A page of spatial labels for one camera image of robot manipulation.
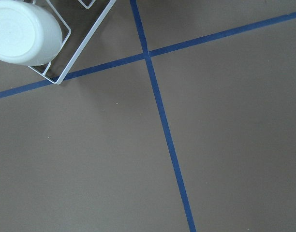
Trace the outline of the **white cup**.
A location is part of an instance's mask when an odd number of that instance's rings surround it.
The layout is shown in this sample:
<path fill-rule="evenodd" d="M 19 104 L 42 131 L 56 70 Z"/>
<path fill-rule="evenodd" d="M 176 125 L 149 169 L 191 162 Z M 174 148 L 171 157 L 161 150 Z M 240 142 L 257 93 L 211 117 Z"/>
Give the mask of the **white cup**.
<path fill-rule="evenodd" d="M 32 3 L 0 0 L 0 60 L 25 66 L 52 61 L 62 47 L 55 17 Z"/>

